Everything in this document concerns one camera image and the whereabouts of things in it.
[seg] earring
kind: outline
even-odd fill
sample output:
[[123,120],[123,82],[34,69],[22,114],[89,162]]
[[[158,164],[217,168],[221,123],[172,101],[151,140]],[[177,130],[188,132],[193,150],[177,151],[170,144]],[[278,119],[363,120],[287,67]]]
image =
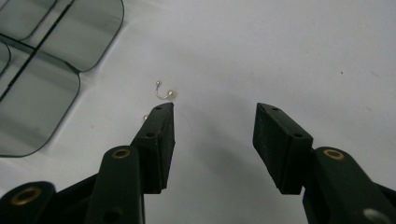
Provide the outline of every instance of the earring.
[[161,83],[161,81],[157,81],[155,84],[156,84],[156,86],[157,86],[157,88],[155,88],[155,95],[158,97],[158,99],[160,99],[160,100],[167,100],[167,99],[173,99],[173,98],[176,97],[176,92],[175,92],[175,91],[172,91],[172,90],[169,90],[168,93],[166,93],[165,96],[160,96],[160,95],[158,94],[158,88],[160,88],[160,86],[161,86],[162,83]]

